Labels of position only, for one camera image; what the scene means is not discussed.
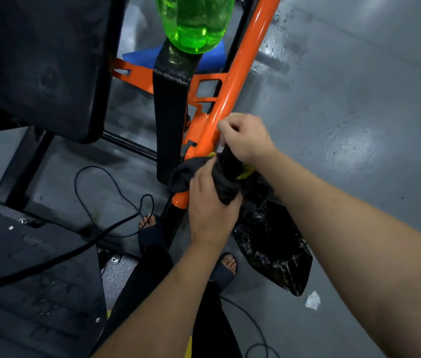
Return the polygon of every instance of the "forearm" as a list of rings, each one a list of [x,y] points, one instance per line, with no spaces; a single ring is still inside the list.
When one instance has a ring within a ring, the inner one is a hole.
[[[211,247],[191,244],[179,263],[103,344],[95,358],[183,358],[219,253]]]
[[[280,152],[256,167],[371,337],[386,353],[420,354],[421,234]]]

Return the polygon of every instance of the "black plastic bag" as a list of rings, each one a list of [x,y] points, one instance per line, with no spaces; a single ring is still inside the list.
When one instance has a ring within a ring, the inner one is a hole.
[[[284,206],[267,201],[241,216],[233,236],[256,271],[293,295],[303,293],[313,256]]]

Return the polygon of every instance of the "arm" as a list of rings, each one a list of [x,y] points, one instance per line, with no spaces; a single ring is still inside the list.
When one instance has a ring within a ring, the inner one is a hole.
[[[369,336],[391,357],[421,357],[421,233],[285,156],[260,118],[231,114],[219,130],[275,189]]]
[[[214,163],[215,159],[207,162],[190,183],[189,248],[94,358],[183,358],[207,281],[242,202],[241,196],[229,206],[220,202],[211,175]]]

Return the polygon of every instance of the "paper scrap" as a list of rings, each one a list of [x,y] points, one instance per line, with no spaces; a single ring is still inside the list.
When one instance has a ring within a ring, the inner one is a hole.
[[[320,296],[314,291],[311,293],[305,303],[305,306],[310,309],[318,310],[318,306],[321,304]]]

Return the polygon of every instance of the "hand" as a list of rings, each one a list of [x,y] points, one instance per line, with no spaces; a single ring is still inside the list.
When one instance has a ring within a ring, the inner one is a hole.
[[[220,253],[237,222],[242,195],[226,206],[220,202],[212,178],[213,158],[190,180],[189,219],[192,243],[205,245]]]
[[[221,143],[228,144],[238,160],[255,168],[276,150],[260,117],[231,113],[217,127]]]

